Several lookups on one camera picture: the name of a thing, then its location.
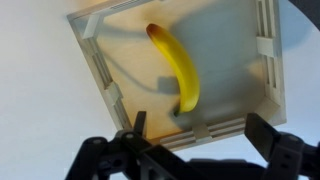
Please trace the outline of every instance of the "banana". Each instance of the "banana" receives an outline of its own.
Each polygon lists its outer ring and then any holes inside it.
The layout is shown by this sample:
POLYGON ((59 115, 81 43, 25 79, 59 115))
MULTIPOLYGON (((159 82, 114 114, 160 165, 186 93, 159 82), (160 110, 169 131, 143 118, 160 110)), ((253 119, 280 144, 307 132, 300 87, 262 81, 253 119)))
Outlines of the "banana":
POLYGON ((175 114, 193 110, 199 100, 200 83, 198 74, 188 53, 183 46, 162 27, 149 24, 146 31, 153 44, 165 56, 177 76, 180 87, 180 106, 178 112, 175 112, 175 114))

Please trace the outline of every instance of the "wooden box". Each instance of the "wooden box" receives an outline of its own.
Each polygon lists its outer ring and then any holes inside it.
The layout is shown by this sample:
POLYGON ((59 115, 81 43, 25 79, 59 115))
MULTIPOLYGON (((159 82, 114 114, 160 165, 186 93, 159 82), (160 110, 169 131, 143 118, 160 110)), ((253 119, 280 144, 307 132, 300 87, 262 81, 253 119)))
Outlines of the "wooden box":
POLYGON ((68 15, 116 127, 147 111, 146 138, 176 150, 243 133, 256 112, 286 122, 278 0, 109 0, 68 15), (196 108, 178 117, 175 74, 149 23, 185 47, 200 78, 196 108))

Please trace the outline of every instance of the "white background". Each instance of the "white background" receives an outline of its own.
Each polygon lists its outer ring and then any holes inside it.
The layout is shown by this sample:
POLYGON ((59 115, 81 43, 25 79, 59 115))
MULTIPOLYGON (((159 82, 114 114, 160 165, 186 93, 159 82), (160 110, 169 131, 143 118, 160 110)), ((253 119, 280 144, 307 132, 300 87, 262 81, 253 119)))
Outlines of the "white background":
MULTIPOLYGON (((0 179, 64 179, 84 139, 114 136, 116 129, 66 19, 98 2, 1 2, 0 179)), ((287 0, 280 0, 280 19, 288 123, 277 129, 316 145, 320 33, 287 0)), ((176 154, 185 160, 240 158, 265 165, 244 136, 176 154)))

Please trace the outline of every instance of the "wooden slat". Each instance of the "wooden slat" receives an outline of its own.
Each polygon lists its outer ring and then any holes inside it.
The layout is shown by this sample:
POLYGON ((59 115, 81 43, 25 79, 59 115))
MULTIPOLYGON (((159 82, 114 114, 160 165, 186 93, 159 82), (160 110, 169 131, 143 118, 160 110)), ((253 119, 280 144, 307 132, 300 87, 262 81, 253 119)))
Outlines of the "wooden slat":
POLYGON ((274 0, 269 1, 269 11, 270 11, 270 25, 271 25, 271 37, 276 37, 276 22, 275 22, 275 11, 274 11, 274 0))
POLYGON ((274 101, 274 93, 273 93, 273 76, 274 76, 274 72, 273 72, 273 65, 272 65, 272 59, 270 57, 267 57, 267 62, 268 62, 268 74, 269 74, 269 92, 270 92, 270 98, 274 101))
POLYGON ((176 141, 176 140, 188 137, 188 136, 193 136, 193 131, 188 131, 188 132, 185 132, 185 133, 180 133, 180 134, 177 134, 177 135, 173 135, 173 136, 169 136, 169 137, 166 137, 166 138, 162 138, 160 140, 160 142, 161 143, 167 143, 167 142, 176 141))
POLYGON ((229 131, 233 131, 235 129, 244 128, 244 127, 245 127, 245 123, 238 124, 238 125, 235 125, 235 126, 232 126, 232 127, 223 128, 223 129, 220 129, 220 130, 217 130, 217 131, 212 131, 212 132, 210 132, 210 135, 211 136, 215 136, 217 134, 223 134, 223 133, 226 133, 226 132, 229 132, 229 131))
POLYGON ((265 74, 265 91, 266 96, 270 98, 270 76, 269 76, 269 67, 268 67, 268 57, 265 55, 262 55, 262 61, 263 61, 263 71, 265 74))
POLYGON ((93 54, 96 54, 98 52, 98 45, 94 38, 88 38, 86 39, 86 42, 88 42, 88 45, 90 46, 90 49, 92 50, 93 54))
POLYGON ((274 75, 275 75, 275 83, 276 87, 273 87, 273 93, 275 96, 275 102, 281 103, 281 81, 280 81, 280 73, 279 73, 279 60, 277 58, 274 59, 274 75))
MULTIPOLYGON (((133 3, 135 6, 137 5, 140 5, 142 3, 146 3, 146 2, 149 2, 151 0, 140 0, 136 3, 133 3)), ((91 6, 89 8, 86 8, 86 9, 83 9, 81 11, 78 11, 78 12, 75 12, 75 13, 72 13, 72 14, 69 14, 67 16, 68 20, 69 21, 72 21, 76 18, 79 18, 79 17, 82 17, 82 16, 86 16, 86 15, 89 15, 89 14, 93 14, 93 13, 101 13, 101 14, 107 14, 106 11, 109 10, 110 7, 116 7, 116 6, 119 6, 121 4, 126 4, 128 2, 128 0, 108 0, 108 1, 105 1, 105 2, 102 2, 102 3, 99 3, 97 5, 94 5, 94 6, 91 6)), ((118 10, 113 10, 111 9, 111 12, 109 12, 109 14, 114 14, 114 13, 117 13, 119 12, 118 10)))
POLYGON ((244 123, 244 121, 245 121, 244 118, 238 118, 238 119, 234 119, 234 120, 231 120, 231 121, 227 121, 227 122, 223 122, 223 123, 219 123, 219 124, 215 124, 215 125, 209 126, 208 130, 209 131, 214 131, 216 129, 222 129, 224 127, 229 127, 229 126, 232 126, 234 124, 244 123))
POLYGON ((266 0, 261 0, 261 2, 262 2, 263 28, 264 28, 264 34, 262 34, 262 36, 269 37, 266 0))
POLYGON ((196 138, 194 136, 187 137, 187 138, 179 139, 179 140, 172 141, 172 142, 169 142, 169 143, 163 143, 162 145, 163 146, 177 146, 177 145, 185 144, 186 142, 190 142, 190 141, 194 142, 194 141, 196 141, 196 138))
POLYGON ((276 77, 276 70, 275 70, 275 60, 274 58, 270 58, 270 62, 271 62, 271 71, 272 71, 272 87, 273 88, 277 88, 277 77, 276 77))
POLYGON ((259 0, 256 0, 256 11, 257 11, 257 24, 258 24, 258 35, 261 36, 261 21, 260 21, 260 8, 259 8, 259 0))
POLYGON ((115 13, 118 13, 118 12, 121 12, 121 11, 124 11, 124 10, 126 10, 126 9, 130 9, 130 8, 139 6, 139 5, 141 5, 141 4, 144 4, 144 3, 147 3, 147 2, 150 2, 150 1, 152 1, 152 0, 129 0, 129 1, 122 1, 122 2, 119 3, 119 4, 116 4, 116 5, 107 7, 107 8, 105 8, 105 9, 100 10, 100 11, 96 11, 96 12, 94 12, 94 14, 99 14, 99 15, 101 15, 102 17, 105 17, 105 16, 109 16, 109 15, 112 15, 112 14, 115 14, 115 13))

